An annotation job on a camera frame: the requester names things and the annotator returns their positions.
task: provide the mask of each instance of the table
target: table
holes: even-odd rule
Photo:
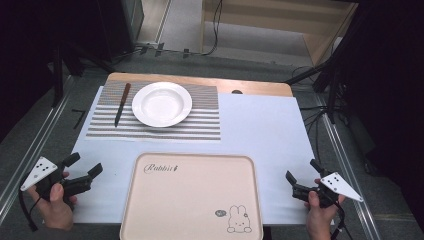
[[[200,49],[205,21],[213,21],[219,0],[202,3]],[[324,60],[337,37],[344,35],[356,7],[356,3],[329,0],[226,0],[220,22],[303,33],[316,66]]]
[[[134,160],[145,152],[173,152],[249,156],[256,166],[263,224],[305,223],[306,209],[301,201],[291,197],[291,185],[284,175],[290,170],[300,184],[311,185],[318,173],[309,165],[313,152],[296,99],[292,97],[288,85],[123,73],[109,75],[108,81],[121,81],[123,84],[170,81],[216,86],[222,139],[219,144],[86,140],[85,133],[93,115],[95,100],[73,150],[80,153],[82,160],[69,170],[76,177],[85,174],[89,166],[101,162],[104,172],[95,179],[90,191],[79,196],[75,222],[120,223]],[[233,90],[245,94],[231,94]]]

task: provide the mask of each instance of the striped placemat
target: striped placemat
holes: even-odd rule
[[[174,126],[155,128],[141,123],[131,109],[135,94],[150,83],[152,82],[131,82],[121,119],[115,128],[115,117],[126,83],[107,81],[94,110],[86,139],[207,143],[221,141],[216,87],[180,84],[191,95],[193,106],[190,114]]]

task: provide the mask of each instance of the bunny illustration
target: bunny illustration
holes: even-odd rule
[[[230,208],[230,219],[228,220],[229,233],[249,233],[252,231],[250,228],[249,216],[246,213],[246,208],[241,206],[232,206]]]

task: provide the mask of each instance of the beige tray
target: beige tray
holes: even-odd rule
[[[228,155],[142,154],[134,167],[120,237],[262,239],[252,160]]]

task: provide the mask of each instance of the hand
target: hand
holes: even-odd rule
[[[63,176],[67,177],[69,173],[65,172]],[[35,189],[36,186],[32,186],[28,189],[28,193],[34,201],[37,201],[40,196]],[[63,186],[59,183],[54,184],[50,191],[50,202],[40,199],[37,208],[40,210],[47,227],[69,231],[74,224],[73,214],[71,208],[63,202],[63,194]],[[70,197],[69,200],[72,204],[77,202],[75,196]]]
[[[340,204],[344,199],[344,196],[339,195],[338,201]],[[318,194],[314,191],[309,192],[308,201],[309,203],[305,203],[305,206],[310,208],[306,221],[309,237],[312,240],[329,240],[331,238],[330,224],[337,214],[337,206],[331,205],[328,208],[320,208]]]

